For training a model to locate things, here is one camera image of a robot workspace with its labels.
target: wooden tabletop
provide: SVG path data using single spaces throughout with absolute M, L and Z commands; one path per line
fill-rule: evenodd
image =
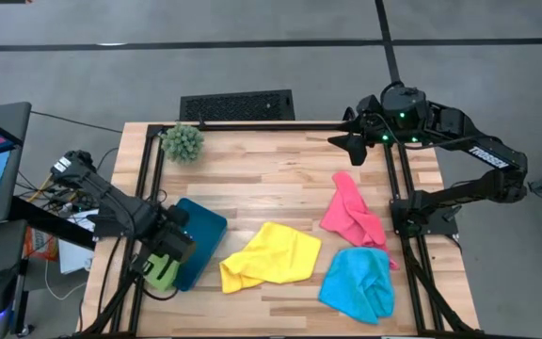
M 136 191 L 147 123 L 125 124 L 112 184 L 128 195 Z M 388 202 L 390 182 L 382 147 L 368 149 L 360 167 L 350 165 L 346 152 L 327 143 L 335 132 L 205 132 L 204 155 L 198 164 L 178 166 L 165 161 L 161 188 L 165 205 L 188 197 L 227 218 L 228 232 L 196 287 L 169 301 L 144 296 L 140 336 L 205 335 L 407 335 L 415 334 L 405 263 L 399 239 L 392 231 Z M 145 194 L 149 195 L 157 144 L 152 147 Z M 442 189 L 433 150 L 409 152 L 416 189 Z M 401 192 L 398 155 L 395 164 Z M 383 222 L 391 257 L 401 266 L 391 272 L 396 303 L 392 317 L 377 326 L 359 323 L 317 300 L 333 256 L 351 245 L 319 227 L 335 192 L 331 176 L 348 171 L 370 209 Z M 275 221 L 322 240 L 313 275 L 303 282 L 265 282 L 234 294 L 221 292 L 218 263 L 239 251 L 265 221 Z M 459 249 L 444 236 L 426 237 L 438 290 L 470 326 L 477 327 L 468 280 Z M 83 303 L 86 326 L 95 319 L 106 262 L 114 239 L 99 242 Z M 113 258 L 104 303 L 118 282 L 124 242 Z M 427 296 L 420 288 L 426 327 L 432 328 Z M 128 328 L 132 290 L 127 294 L 120 328 Z

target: microfiber towel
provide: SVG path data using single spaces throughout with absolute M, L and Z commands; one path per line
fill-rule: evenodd
M 320 249 L 318 238 L 266 222 L 243 250 L 221 262 L 223 293 L 262 282 L 291 283 L 308 279 Z
M 321 227 L 339 233 L 355 246 L 373 247 L 388 253 L 382 221 L 367 208 L 350 175 L 341 171 L 332 179 L 337 189 L 321 220 Z M 398 268 L 393 260 L 391 268 Z
M 364 323 L 377 325 L 379 316 L 391 316 L 394 290 L 388 254 L 370 248 L 339 251 L 324 278 L 319 300 Z

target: green spiky ball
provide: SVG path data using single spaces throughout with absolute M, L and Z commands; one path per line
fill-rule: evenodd
M 160 138 L 167 158 L 178 164 L 189 164 L 198 160 L 204 144 L 204 135 L 198 128 L 179 122 Z

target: yellow cloth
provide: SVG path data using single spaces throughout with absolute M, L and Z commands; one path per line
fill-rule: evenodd
M 311 277 L 321 240 L 288 226 L 266 222 L 243 250 L 220 264 L 223 293 L 262 282 L 290 283 Z

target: floor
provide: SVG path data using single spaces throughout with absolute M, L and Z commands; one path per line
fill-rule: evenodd
M 542 1 L 385 0 L 394 40 L 467 45 L 396 46 L 403 81 L 433 101 L 461 108 L 487 134 L 529 158 L 542 175 L 542 44 L 471 45 L 479 39 L 542 38 Z M 0 45 L 227 41 L 381 40 L 372 0 L 37 0 L 0 5 Z M 174 121 L 184 95 L 291 89 L 299 120 L 337 120 L 348 105 L 391 81 L 382 45 L 343 47 L 0 52 L 0 104 L 29 101 L 39 112 L 121 129 L 126 121 Z M 99 159 L 120 135 L 32 116 L 21 171 L 34 184 L 68 150 Z M 445 184 L 486 167 L 438 150 Z M 102 175 L 109 178 L 114 156 Z M 477 202 L 457 215 L 470 288 L 482 328 L 542 337 L 542 200 Z M 68 291 L 85 273 L 59 277 Z M 74 330 L 82 292 L 65 301 L 31 276 L 32 338 Z

